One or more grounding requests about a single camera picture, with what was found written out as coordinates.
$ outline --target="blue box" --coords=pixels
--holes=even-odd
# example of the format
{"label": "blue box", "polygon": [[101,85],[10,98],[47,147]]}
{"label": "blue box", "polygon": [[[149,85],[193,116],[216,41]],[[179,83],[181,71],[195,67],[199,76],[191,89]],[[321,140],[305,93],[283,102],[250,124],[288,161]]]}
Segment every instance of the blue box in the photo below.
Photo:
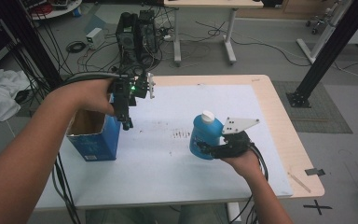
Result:
{"label": "blue box", "polygon": [[121,122],[103,113],[79,110],[66,137],[85,161],[114,161]]}

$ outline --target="person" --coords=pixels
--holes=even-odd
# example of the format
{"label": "person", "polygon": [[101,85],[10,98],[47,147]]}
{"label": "person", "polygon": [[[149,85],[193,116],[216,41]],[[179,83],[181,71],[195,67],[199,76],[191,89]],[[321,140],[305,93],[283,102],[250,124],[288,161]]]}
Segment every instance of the person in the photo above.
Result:
{"label": "person", "polygon": [[[47,184],[62,139],[78,109],[114,116],[106,97],[112,79],[80,81],[51,92],[0,154],[0,223],[26,223]],[[254,195],[260,223],[291,223],[252,151],[227,158]]]}

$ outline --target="gray mat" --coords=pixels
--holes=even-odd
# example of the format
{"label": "gray mat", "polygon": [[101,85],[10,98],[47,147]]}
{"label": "gray mat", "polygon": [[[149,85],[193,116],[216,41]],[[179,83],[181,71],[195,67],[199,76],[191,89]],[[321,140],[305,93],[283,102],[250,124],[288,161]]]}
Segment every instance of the gray mat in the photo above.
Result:
{"label": "gray mat", "polygon": [[293,108],[289,105],[286,93],[295,91],[300,82],[273,81],[272,83],[297,132],[352,133],[323,84],[319,83],[312,92],[309,98],[311,108]]}

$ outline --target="blue bottle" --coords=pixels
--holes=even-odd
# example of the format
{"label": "blue bottle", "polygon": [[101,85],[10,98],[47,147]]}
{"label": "blue bottle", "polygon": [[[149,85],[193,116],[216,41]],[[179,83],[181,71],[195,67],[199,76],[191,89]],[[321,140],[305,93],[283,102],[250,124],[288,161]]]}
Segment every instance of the blue bottle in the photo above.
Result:
{"label": "blue bottle", "polygon": [[204,110],[201,115],[194,118],[194,128],[190,138],[190,151],[197,157],[212,160],[211,155],[200,152],[198,142],[205,142],[210,146],[218,146],[222,136],[223,124],[214,117],[214,114]]}

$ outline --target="white cap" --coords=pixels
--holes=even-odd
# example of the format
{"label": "white cap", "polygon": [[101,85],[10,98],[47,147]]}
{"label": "white cap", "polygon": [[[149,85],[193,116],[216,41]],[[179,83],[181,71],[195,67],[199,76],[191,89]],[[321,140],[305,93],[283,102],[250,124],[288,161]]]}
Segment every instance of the white cap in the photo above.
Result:
{"label": "white cap", "polygon": [[202,111],[202,121],[206,124],[211,124],[214,121],[214,114],[209,110]]}

